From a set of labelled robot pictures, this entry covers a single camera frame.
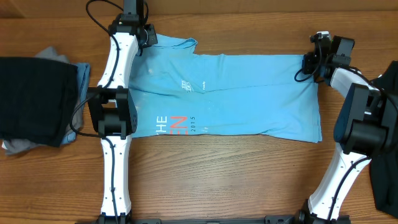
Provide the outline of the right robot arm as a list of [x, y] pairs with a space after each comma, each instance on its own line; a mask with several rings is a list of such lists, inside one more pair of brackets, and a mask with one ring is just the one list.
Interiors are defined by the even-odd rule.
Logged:
[[371, 159], [397, 150], [397, 62], [368, 80], [352, 67], [355, 41], [317, 32], [313, 52], [304, 55], [300, 73], [320, 79], [345, 101], [336, 120], [333, 158], [320, 185], [287, 223], [350, 223], [340, 207], [360, 172]]

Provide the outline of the light blue printed t-shirt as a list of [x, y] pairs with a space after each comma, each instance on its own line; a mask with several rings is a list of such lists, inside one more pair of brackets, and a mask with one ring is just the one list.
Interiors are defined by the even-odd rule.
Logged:
[[318, 86], [296, 82], [301, 55], [198, 55], [195, 39], [158, 36], [132, 63], [136, 137], [265, 134], [320, 142]]

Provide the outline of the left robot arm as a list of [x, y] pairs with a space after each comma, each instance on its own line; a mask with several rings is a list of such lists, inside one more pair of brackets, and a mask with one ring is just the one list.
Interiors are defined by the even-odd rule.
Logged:
[[125, 1], [106, 29], [110, 50], [103, 76], [87, 92], [93, 128], [104, 155], [103, 203], [96, 223], [132, 223], [128, 189], [129, 150], [137, 129], [137, 111], [129, 92], [134, 57], [157, 44], [144, 0]]

